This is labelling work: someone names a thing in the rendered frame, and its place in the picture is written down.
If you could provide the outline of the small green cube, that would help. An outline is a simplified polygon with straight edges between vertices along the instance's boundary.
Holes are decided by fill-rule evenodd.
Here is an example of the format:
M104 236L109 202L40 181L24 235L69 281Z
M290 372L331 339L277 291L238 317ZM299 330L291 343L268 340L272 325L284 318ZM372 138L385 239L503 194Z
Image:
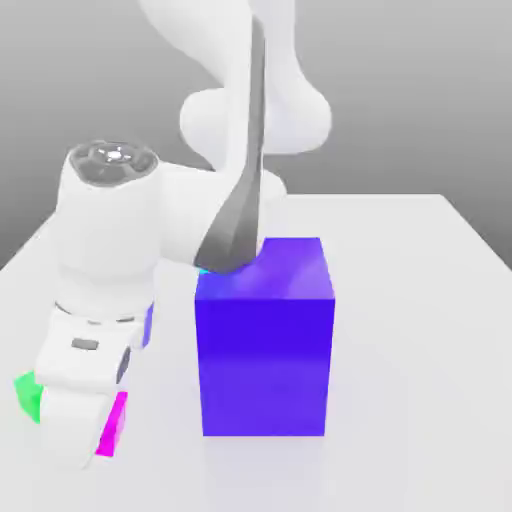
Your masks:
M40 423L40 404L43 386L35 381L33 371L27 372L14 380L14 387L21 409L36 424Z

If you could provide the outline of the small magenta cube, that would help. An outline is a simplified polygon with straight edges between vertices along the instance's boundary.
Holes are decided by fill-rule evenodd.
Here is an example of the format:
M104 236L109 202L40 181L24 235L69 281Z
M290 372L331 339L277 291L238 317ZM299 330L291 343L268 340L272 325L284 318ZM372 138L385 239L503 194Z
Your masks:
M124 429L127 399L128 393L126 391L117 393L95 452L97 456L114 456L115 449Z

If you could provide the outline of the large blue box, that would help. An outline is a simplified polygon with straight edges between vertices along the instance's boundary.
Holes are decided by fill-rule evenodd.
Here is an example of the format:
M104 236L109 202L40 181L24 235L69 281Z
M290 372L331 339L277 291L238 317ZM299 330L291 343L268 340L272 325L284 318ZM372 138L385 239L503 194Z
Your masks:
M334 319L317 237L268 238L240 270L200 275L195 326L204 435L324 435Z

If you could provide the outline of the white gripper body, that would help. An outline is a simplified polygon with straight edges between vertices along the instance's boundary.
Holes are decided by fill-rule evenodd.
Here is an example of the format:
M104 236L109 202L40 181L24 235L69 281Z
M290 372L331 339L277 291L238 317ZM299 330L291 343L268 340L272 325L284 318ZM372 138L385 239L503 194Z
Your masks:
M114 394L45 387L40 406L41 451L61 469L84 469L93 458Z

